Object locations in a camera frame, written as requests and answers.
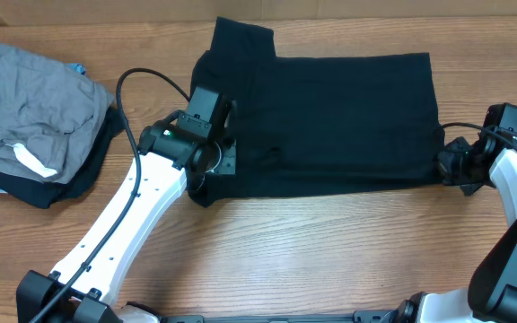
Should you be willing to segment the black t-shirt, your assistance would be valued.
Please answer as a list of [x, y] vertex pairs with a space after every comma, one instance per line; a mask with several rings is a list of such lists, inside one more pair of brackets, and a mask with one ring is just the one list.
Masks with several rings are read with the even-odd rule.
[[348, 194], [432, 185], [444, 146], [430, 57], [279, 57], [274, 33], [218, 18], [193, 86], [233, 99], [235, 172], [194, 202]]

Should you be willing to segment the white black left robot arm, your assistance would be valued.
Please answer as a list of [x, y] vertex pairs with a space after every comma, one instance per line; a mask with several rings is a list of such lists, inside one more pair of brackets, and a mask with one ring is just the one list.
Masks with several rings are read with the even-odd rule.
[[136, 305], [115, 309], [127, 272], [154, 226], [225, 158], [227, 112], [178, 110], [146, 127], [125, 181], [78, 245], [48, 275], [16, 290], [21, 322], [157, 322]]

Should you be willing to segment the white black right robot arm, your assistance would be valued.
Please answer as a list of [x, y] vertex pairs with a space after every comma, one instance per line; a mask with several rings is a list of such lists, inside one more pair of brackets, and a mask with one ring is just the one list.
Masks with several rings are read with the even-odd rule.
[[[517, 146], [517, 137], [513, 139]], [[509, 228], [480, 263], [469, 286], [403, 301], [383, 322], [517, 322], [517, 152], [503, 149], [489, 169]]]

